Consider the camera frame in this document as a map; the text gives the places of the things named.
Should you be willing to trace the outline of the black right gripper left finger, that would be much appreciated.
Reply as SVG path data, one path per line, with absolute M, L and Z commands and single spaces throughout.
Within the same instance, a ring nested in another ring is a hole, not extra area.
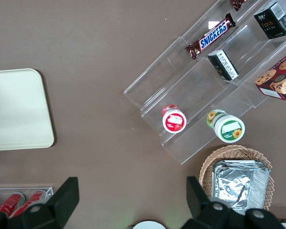
M 24 229 L 62 229 L 79 203 L 77 177 L 69 177 L 46 202 L 28 207 L 21 214 Z

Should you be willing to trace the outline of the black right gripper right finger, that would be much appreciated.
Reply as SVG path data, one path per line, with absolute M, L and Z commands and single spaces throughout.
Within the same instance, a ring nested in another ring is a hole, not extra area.
M 227 229 L 230 221 L 229 208 L 212 202 L 207 197 L 196 177 L 187 177 L 186 199 L 192 215 L 184 229 Z

